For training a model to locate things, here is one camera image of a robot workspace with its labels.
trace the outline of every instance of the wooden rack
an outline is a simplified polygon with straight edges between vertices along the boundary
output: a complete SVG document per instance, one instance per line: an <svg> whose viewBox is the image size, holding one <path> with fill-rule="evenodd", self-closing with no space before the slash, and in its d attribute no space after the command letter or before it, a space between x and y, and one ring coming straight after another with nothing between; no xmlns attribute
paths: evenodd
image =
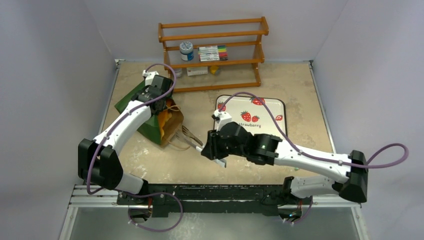
<svg viewBox="0 0 424 240"><path fill-rule="evenodd" d="M164 29L172 28L187 28L187 27L202 27L202 26L216 26L216 25L231 25L231 24L260 24L259 30L250 31L233 31L233 32L215 32L215 33L200 33L200 34L187 34L187 35L171 35L165 36ZM238 65L238 64L251 64L256 82L246 82L238 84L223 84L212 86L198 86L198 87L185 87L176 88L175 93L195 92L195 91L208 91L218 89L232 89L232 88L246 88L246 87L259 87L261 85L261 78L259 76L258 64L265 61L264 52L262 50L262 35L267 36L269 33L268 23L266 18L249 18L249 19L235 19L235 20L219 20L219 21L197 21L197 22L184 22L184 23L159 23L158 38L159 42L163 45L163 62L170 65L174 69L191 68L191 67L209 67L209 66L223 66L223 65ZM223 37L241 37L241 36L257 36L254 41L239 41L239 42L225 42L225 43L209 43L209 44L194 44L195 59L191 61L171 61L170 54L172 51L179 51L178 46L167 46L169 41L185 41L193 39L208 39L208 38L223 38ZM203 61L200 62L197 57L198 47L207 47L215 45L225 45L228 52L228 60L224 61ZM241 46L254 46L251 57L246 58L232 58L231 52L237 51L237 47ZM168 75L171 77L171 71L168 70Z"/></svg>

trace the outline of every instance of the tray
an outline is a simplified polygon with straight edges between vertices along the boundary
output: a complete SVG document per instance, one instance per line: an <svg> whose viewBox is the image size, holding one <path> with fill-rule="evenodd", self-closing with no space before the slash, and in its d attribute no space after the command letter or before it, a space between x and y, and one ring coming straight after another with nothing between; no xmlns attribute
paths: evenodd
<svg viewBox="0 0 424 240"><path fill-rule="evenodd" d="M225 102L230 95L221 95L216 99L215 108L221 107L221 104ZM277 123L282 131L287 135L287 121L286 121L286 105L283 101L275 98L263 98L266 106L271 111L274 118L277 118ZM267 112L264 106L259 101L255 101L254 98L249 96L235 96L225 105L225 111L232 117L232 121L236 122L244 127L248 132L252 134L272 134L283 138L281 133L277 130L271 116ZM216 129L215 122L213 123L213 129Z"/></svg>

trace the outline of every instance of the table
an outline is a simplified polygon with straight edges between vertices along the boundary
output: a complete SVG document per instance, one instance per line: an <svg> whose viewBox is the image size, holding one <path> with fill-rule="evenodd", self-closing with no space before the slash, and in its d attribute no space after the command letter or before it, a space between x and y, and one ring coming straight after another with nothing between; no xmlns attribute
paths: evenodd
<svg viewBox="0 0 424 240"><path fill-rule="evenodd" d="M142 72L150 65L148 62L129 61L120 64L104 119L104 129L119 116L114 105L143 80ZM168 75L159 65L152 70L163 76ZM183 124L205 142L207 131L213 129L211 114L215 110L217 97L246 91L285 103L287 132L295 144L332 152L309 62L264 63L259 66L259 72L262 79L260 87L175 93L173 99L181 107ZM177 88L245 83L249 80L255 81L251 65L222 66L218 76L210 73L190 77L184 75L177 79ZM184 146L177 139L173 142ZM288 176L316 175L287 166L255 165L238 156L226 158L227 168L222 168L192 148L186 151L171 145L161 148L138 132L128 140L119 159L124 171L157 184L282 184Z"/></svg>

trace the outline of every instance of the floor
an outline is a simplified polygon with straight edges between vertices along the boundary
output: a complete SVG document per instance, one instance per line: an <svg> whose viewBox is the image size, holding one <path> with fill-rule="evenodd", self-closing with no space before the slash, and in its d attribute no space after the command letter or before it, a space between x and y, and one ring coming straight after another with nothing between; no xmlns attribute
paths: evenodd
<svg viewBox="0 0 424 240"><path fill-rule="evenodd" d="M142 72L148 62L123 62L120 66L111 97L104 128L119 116L114 108L123 96L143 80ZM159 74L167 76L162 66L155 66ZM173 99L181 106L183 124L199 139L206 141L213 129L211 114L217 97L235 92L251 92L259 97L282 100L286 105L287 132L297 145L331 152L332 146L324 123L314 82L307 63L263 63L259 65L260 87L175 93ZM223 66L220 75L182 76L177 88L233 84L254 81L250 65ZM184 144L173 139L175 144ZM150 183L186 184L282 184L288 176L314 176L315 173L295 170L288 166L260 166L242 157L230 156L227 168L200 156L194 149L178 150L168 145L161 148L136 132L124 146L119 159L124 171L142 177Z"/></svg>

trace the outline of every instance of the gift bag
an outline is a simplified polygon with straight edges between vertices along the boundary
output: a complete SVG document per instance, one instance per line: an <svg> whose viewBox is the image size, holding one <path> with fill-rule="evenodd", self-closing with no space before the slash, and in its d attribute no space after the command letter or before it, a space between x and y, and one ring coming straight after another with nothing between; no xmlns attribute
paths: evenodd
<svg viewBox="0 0 424 240"><path fill-rule="evenodd" d="M119 114L125 110L128 103L131 101L131 97L144 86L145 82L142 81L115 104L114 107ZM144 137L161 147L165 147L175 133L181 129L184 120L184 116L179 108L172 107L176 106L176 103L172 98L166 100L166 106L168 109L163 110L158 115L151 116L149 120L137 129L137 132L141 133Z"/></svg>

